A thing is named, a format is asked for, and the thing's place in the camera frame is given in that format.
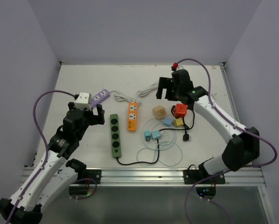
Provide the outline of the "red cube socket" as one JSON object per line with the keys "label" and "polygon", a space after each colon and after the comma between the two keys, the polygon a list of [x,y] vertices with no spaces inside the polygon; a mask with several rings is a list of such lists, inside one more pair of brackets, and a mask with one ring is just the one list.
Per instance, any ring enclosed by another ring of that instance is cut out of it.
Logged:
{"label": "red cube socket", "polygon": [[187,105],[176,104],[174,107],[174,116],[176,118],[184,118],[187,115]]}

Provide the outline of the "green power strip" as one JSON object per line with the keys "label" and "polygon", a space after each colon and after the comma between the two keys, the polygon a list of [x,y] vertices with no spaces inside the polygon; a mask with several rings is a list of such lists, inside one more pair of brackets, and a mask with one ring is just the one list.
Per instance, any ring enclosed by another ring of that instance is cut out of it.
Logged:
{"label": "green power strip", "polygon": [[122,157],[119,117],[117,114],[110,115],[110,134],[111,134],[111,150],[114,159]]}

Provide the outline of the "beige cube socket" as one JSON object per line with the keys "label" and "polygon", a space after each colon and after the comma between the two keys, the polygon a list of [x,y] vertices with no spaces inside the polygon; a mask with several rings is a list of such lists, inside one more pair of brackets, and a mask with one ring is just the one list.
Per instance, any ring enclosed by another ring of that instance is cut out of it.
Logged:
{"label": "beige cube socket", "polygon": [[163,106],[156,106],[152,109],[153,116],[156,119],[164,119],[166,117],[166,110]]}

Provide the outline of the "yellow usb charger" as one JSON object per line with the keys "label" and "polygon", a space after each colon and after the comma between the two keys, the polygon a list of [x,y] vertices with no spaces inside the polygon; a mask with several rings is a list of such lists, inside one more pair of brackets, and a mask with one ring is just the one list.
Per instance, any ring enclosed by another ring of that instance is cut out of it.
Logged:
{"label": "yellow usb charger", "polygon": [[175,127],[182,127],[182,126],[184,126],[183,119],[182,118],[175,119],[174,122],[173,122],[173,125]]}

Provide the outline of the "light blue usb charger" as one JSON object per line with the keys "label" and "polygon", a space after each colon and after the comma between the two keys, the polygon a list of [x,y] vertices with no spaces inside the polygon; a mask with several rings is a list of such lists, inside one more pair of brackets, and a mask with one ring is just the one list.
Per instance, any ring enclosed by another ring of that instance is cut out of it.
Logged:
{"label": "light blue usb charger", "polygon": [[165,127],[171,127],[172,123],[173,123],[173,120],[171,118],[163,119],[163,126],[165,126]]}

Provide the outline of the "purple usb hub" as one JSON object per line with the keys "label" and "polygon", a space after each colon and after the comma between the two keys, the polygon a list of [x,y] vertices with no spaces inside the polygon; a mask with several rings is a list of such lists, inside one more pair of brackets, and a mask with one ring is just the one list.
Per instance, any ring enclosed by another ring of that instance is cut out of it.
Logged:
{"label": "purple usb hub", "polygon": [[91,98],[91,106],[95,107],[96,105],[101,104],[102,102],[107,100],[109,97],[110,92],[106,89],[103,89],[101,92]]}

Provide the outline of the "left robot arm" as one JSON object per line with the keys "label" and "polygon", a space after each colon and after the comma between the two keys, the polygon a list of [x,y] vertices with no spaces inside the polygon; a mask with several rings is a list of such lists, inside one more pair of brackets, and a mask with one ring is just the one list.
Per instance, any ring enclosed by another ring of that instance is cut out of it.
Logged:
{"label": "left robot arm", "polygon": [[94,114],[89,104],[70,102],[69,111],[56,134],[45,141],[46,152],[23,185],[10,197],[0,199],[0,214],[6,223],[38,224],[43,211],[66,187],[94,179],[87,178],[86,164],[71,159],[87,128],[105,123],[105,111],[97,105]]}

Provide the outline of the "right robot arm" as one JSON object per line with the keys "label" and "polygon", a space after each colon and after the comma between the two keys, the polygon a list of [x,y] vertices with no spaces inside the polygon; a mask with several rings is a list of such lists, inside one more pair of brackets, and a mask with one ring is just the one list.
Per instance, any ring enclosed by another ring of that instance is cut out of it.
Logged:
{"label": "right robot arm", "polygon": [[226,143],[221,155],[202,162],[196,171],[190,172],[190,177],[195,181],[209,183],[215,174],[226,170],[237,171],[259,157],[259,131],[234,120],[212,100],[203,87],[194,87],[187,70],[174,71],[171,78],[160,77],[157,99],[161,99],[163,90],[166,90],[167,100],[180,101],[201,115]]}

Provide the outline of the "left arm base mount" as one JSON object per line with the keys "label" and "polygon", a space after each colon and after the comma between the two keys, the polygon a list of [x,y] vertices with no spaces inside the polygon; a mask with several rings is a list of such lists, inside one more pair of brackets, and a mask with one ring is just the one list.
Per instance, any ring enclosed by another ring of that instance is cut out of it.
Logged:
{"label": "left arm base mount", "polygon": [[78,172],[77,180],[73,183],[81,183],[85,184],[86,182],[93,183],[93,180],[100,184],[102,171],[100,169],[85,169],[83,171]]}

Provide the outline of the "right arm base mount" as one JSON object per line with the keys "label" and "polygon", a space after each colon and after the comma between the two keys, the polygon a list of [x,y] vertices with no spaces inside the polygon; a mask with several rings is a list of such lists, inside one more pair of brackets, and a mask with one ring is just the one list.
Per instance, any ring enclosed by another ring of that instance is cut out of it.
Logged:
{"label": "right arm base mount", "polygon": [[[205,171],[199,170],[196,168],[195,165],[190,165],[187,169],[183,170],[183,179],[184,179],[184,184],[194,184],[198,181],[201,181],[205,178],[208,178],[209,175],[206,174]],[[224,175],[216,176],[211,179],[207,179],[200,184],[225,184],[225,177]]]}

